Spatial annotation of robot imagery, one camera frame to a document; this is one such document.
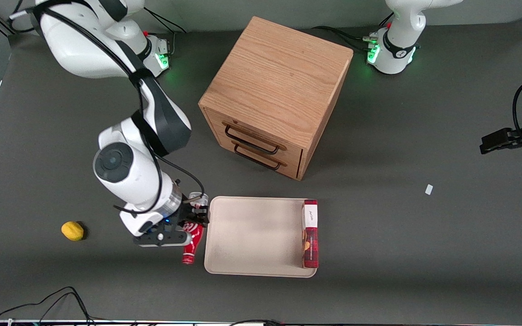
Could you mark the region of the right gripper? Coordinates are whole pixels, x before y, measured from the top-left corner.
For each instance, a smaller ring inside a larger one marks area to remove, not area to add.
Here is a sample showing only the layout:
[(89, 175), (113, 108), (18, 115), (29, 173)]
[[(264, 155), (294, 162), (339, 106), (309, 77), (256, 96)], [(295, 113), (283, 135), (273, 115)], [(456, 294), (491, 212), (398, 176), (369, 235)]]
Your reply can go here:
[(120, 210), (120, 218), (135, 237), (186, 237), (183, 227), (187, 223), (208, 225), (209, 206), (163, 205), (140, 213), (138, 208), (126, 205)]

